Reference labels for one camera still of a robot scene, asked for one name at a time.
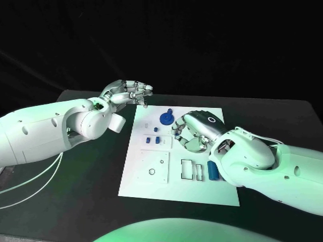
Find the small blue piece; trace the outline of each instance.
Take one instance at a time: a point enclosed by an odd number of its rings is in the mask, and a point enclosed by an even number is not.
[[[168,112],[160,115],[160,123],[163,125],[170,125],[175,122],[173,110],[169,108]]]
[[[218,166],[214,161],[208,161],[209,180],[219,180]]]

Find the black table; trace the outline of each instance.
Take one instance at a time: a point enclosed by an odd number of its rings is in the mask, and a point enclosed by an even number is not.
[[[90,98],[100,92],[65,91],[58,101]],[[150,105],[222,107],[225,123],[286,144],[323,152],[323,126],[306,101],[155,95]],[[94,141],[65,152],[58,174],[26,202],[0,210],[0,234],[52,241],[93,241],[121,226],[156,218],[181,217],[245,228],[281,241],[323,241],[323,217],[238,188],[240,207],[118,197],[136,106],[120,134],[107,130]],[[19,165],[7,187],[32,178],[54,158]],[[0,206],[28,197],[52,172],[0,195]]]

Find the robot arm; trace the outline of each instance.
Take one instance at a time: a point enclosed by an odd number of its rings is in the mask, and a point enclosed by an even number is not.
[[[126,103],[142,104],[152,86],[134,81],[111,83],[100,97],[28,107],[0,118],[0,167],[43,160],[110,128],[117,133],[126,119],[116,114]]]
[[[195,136],[191,141],[181,136],[185,127]],[[284,144],[267,146],[261,141],[267,138],[240,127],[227,129],[205,111],[182,116],[172,132],[189,151],[199,153],[212,146],[209,160],[234,186],[251,188],[277,202],[323,216],[322,152]]]

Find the white cable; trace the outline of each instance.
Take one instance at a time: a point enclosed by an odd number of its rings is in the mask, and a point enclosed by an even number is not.
[[[51,176],[51,179],[49,179],[49,181],[46,182],[46,184],[43,185],[43,187],[26,198],[26,199],[23,199],[22,201],[19,201],[19,202],[16,202],[15,204],[12,204],[12,205],[7,205],[7,206],[5,206],[5,207],[0,207],[0,209],[5,209],[5,208],[9,208],[9,207],[12,207],[12,206],[15,206],[15,205],[18,205],[18,204],[20,204],[22,202],[25,202],[26,200],[29,200],[41,191],[42,191],[42,189],[46,187],[46,185],[49,184],[49,182],[51,182],[51,180],[52,180],[52,178],[54,178],[54,176],[55,176],[55,174],[56,174],[56,171],[58,171],[58,168],[59,168],[59,164],[61,164],[61,161],[62,161],[62,156],[64,156],[64,152],[59,154],[59,156],[61,156],[61,158],[59,158],[59,162],[58,162],[58,167],[56,167],[56,170],[55,170],[55,172],[54,172],[54,174],[52,174],[52,176]]]
[[[254,137],[257,137],[257,138],[260,138],[260,139],[263,139],[263,140],[268,140],[268,141],[271,141],[271,142],[274,142],[274,143],[277,143],[277,144],[280,144],[280,145],[284,144],[281,141],[279,141],[279,140],[276,140],[276,139],[273,139],[273,138],[267,138],[267,137],[263,137],[263,136],[260,136],[260,135],[253,134],[251,132],[248,132],[248,131],[247,131],[244,128],[241,128],[241,127],[235,127],[235,129],[237,129],[237,130],[243,130],[243,131],[245,131],[250,135],[253,135]]]
[[[18,186],[15,186],[15,187],[12,187],[12,188],[0,191],[0,194],[9,192],[10,190],[19,188],[20,186],[26,185],[31,181],[33,181],[51,169],[51,167],[55,165],[55,163],[58,162],[58,159],[59,159],[61,154],[58,155],[58,158],[55,159],[55,162],[51,164],[51,166],[42,171],[42,173],[38,176],[35,176],[31,180],[28,180],[26,182],[23,182]]]

